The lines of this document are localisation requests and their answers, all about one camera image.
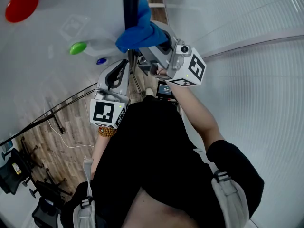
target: blue towel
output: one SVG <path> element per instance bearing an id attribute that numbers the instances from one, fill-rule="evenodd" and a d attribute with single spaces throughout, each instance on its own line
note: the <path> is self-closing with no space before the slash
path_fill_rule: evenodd
<path id="1" fill-rule="evenodd" d="M 116 41 L 116 46 L 121 52 L 156 46 L 168 40 L 163 31 L 150 19 L 151 10 L 148 1 L 139 0 L 137 26 L 128 28 Z"/>

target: foot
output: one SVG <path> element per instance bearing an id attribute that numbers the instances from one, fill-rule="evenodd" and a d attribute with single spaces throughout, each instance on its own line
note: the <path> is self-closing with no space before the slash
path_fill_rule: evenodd
<path id="1" fill-rule="evenodd" d="M 153 90 L 151 88 L 146 88 L 146 95 L 145 96 L 147 96 L 147 95 L 154 96 Z"/>

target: red disc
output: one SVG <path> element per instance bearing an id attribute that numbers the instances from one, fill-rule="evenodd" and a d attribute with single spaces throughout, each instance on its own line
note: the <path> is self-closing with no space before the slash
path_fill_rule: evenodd
<path id="1" fill-rule="evenodd" d="M 39 0 L 11 0 L 6 7 L 5 17 L 17 23 L 28 18 L 36 9 Z"/>

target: strap buckle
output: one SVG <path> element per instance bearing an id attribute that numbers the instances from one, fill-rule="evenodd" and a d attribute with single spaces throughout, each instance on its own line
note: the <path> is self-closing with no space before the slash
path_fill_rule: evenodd
<path id="1" fill-rule="evenodd" d="M 217 170 L 214 174 L 213 174 L 214 178 L 217 180 L 218 183 L 222 182 L 222 181 L 228 181 L 231 179 L 231 177 L 228 175 L 228 173 L 226 171 L 224 172 L 220 172 L 219 170 Z"/>
<path id="2" fill-rule="evenodd" d="M 93 197 L 88 196 L 86 199 L 81 201 L 80 207 L 81 209 L 85 209 L 89 206 L 91 206 L 91 203 L 93 201 Z"/>

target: black shirt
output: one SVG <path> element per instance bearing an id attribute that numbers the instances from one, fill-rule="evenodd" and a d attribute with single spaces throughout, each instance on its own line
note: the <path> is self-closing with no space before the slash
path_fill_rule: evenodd
<path id="1" fill-rule="evenodd" d="M 225 227 L 211 186 L 212 171 L 194 148 L 173 105 L 131 105 L 92 181 L 96 214 L 106 220 L 109 228 L 121 227 L 142 187 L 154 199 L 187 212 L 200 227 Z M 243 188 L 251 217 L 260 203 L 264 182 L 250 161 L 236 146 L 223 140 L 209 147 L 207 157 Z M 61 215 L 65 227 L 71 225 L 71 210 L 85 197 L 83 183 Z"/>

